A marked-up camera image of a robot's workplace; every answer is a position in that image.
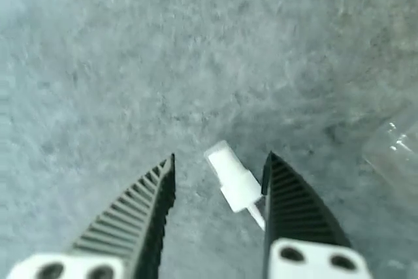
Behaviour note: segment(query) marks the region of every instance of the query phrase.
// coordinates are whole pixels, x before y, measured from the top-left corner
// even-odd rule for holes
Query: mounting hole
[[[300,251],[291,247],[282,248],[280,251],[280,256],[282,256],[284,259],[296,262],[302,262],[305,260]]]
[[[109,266],[99,266],[94,268],[88,275],[88,279],[112,279],[113,269]]]
[[[333,264],[335,267],[343,268],[347,271],[354,271],[356,269],[355,264],[349,258],[342,255],[332,256],[331,264]]]
[[[52,263],[43,266],[37,275],[37,279],[58,279],[64,271],[61,263]]]

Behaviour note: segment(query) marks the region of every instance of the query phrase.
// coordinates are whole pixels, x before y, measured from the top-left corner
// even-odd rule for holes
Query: black rubber pad
[[[124,278],[153,279],[163,249],[164,227],[176,192],[174,155],[129,186],[76,239],[69,253],[119,257]]]
[[[331,211],[303,177],[270,152],[263,171],[266,198],[264,278],[270,247],[279,238],[351,247]]]

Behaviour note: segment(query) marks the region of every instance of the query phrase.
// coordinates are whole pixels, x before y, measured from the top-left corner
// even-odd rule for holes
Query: clear plastic bag
[[[418,199],[418,104],[385,122],[363,156],[398,192]]]

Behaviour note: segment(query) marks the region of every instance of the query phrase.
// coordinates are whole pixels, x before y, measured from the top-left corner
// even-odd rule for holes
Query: gray carpet
[[[405,276],[418,213],[360,148],[417,99],[417,22],[418,0],[0,0],[0,276],[174,152],[161,278],[260,278],[263,234],[203,158],[221,139],[258,177],[282,156],[376,278]]]

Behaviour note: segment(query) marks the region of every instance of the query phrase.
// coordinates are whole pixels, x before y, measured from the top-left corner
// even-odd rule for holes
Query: white spray nozzle
[[[219,178],[222,194],[233,212],[250,207],[253,216],[253,204],[261,197],[260,184],[241,164],[228,143],[224,140],[217,143],[205,153],[205,157]]]

